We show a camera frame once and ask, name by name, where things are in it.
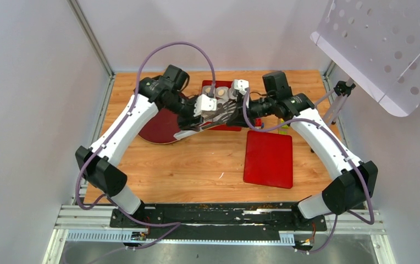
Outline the round dark red tray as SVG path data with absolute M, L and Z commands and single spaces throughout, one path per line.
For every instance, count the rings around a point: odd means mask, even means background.
M 152 144 L 172 144 L 177 141 L 174 135 L 181 131 L 178 126 L 178 115 L 156 103 L 159 111 L 138 133 L 138 136 Z

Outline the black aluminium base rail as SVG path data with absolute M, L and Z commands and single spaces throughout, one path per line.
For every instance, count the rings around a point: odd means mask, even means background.
M 340 216 L 318 216 L 294 224 L 288 202 L 266 203 L 149 203 L 135 223 L 114 206 L 91 210 L 65 205 L 55 229 L 65 229 L 68 241 L 105 241 L 144 245 L 153 241 L 196 245 L 313 246 L 330 233 L 384 235 L 383 220 L 364 222 L 362 208 Z

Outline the grey tripod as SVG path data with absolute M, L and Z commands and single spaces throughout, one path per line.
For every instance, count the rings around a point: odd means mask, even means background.
M 326 125 L 331 126 L 336 124 L 340 110 L 344 106 L 345 102 L 351 95 L 352 90 L 356 87 L 354 80 L 349 78 L 347 81 L 338 81 L 334 88 L 328 91 L 324 96 L 314 103 L 314 106 L 317 108 L 320 103 L 328 99 L 329 96 L 336 94 L 336 97 L 333 100 L 333 103 L 328 108 L 326 114 L 323 116 L 323 121 Z

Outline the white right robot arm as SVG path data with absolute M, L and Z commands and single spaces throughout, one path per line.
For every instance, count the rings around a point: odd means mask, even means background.
M 292 225 L 303 230 L 317 216 L 341 215 L 363 202 L 371 210 L 378 176 L 375 163 L 364 162 L 348 150 L 325 124 L 314 103 L 304 93 L 293 94 L 284 72 L 273 71 L 263 75 L 262 80 L 266 96 L 257 100 L 250 99 L 247 80 L 232 82 L 229 93 L 236 102 L 232 120 L 255 130 L 255 118 L 274 115 L 283 119 L 308 143 L 332 179 L 321 193 L 294 204 Z

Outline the yellow green toy block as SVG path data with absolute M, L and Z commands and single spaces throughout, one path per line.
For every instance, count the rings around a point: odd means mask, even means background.
M 278 124 L 284 124 L 284 123 L 285 123 L 285 120 L 278 119 Z M 280 135 L 287 135 L 288 132 L 289 132 L 289 125 L 287 125 L 287 124 L 284 124 L 283 126 L 280 126 L 278 128 L 278 134 L 280 134 Z

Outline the red box lid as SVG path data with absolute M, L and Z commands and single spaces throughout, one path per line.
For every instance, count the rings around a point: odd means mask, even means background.
M 292 137 L 250 130 L 246 139 L 243 181 L 291 189 L 294 185 Z

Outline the blue red toy car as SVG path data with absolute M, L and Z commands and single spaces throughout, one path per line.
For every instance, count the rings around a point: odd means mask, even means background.
M 264 127 L 263 120 L 262 120 L 261 118 L 256 118 L 256 119 L 255 119 L 254 126 L 255 126 L 256 128 L 258 128 L 258 129 L 263 128 L 263 127 Z

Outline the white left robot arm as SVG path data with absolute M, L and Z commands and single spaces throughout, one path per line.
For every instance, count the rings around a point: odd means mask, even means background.
M 162 75 L 137 81 L 131 99 L 107 131 L 90 147 L 80 146 L 76 150 L 78 179 L 100 189 L 125 211 L 124 220 L 132 227 L 139 227 L 145 221 L 145 212 L 140 209 L 143 202 L 128 187 L 127 175 L 117 166 L 133 139 L 160 109 L 193 116 L 195 99 L 181 95 L 189 79 L 187 72 L 169 65 Z

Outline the wooden metal food tongs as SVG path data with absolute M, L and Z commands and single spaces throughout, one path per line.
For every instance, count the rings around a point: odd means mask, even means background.
M 179 131 L 173 135 L 176 140 L 182 140 L 204 130 L 226 124 L 237 108 L 234 100 L 217 101 L 217 109 L 209 113 L 202 113 L 197 117 L 178 117 Z

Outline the perforated white light panel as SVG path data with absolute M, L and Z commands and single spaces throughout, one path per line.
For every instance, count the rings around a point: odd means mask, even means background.
M 330 1 L 311 40 L 391 115 L 420 105 L 420 1 Z

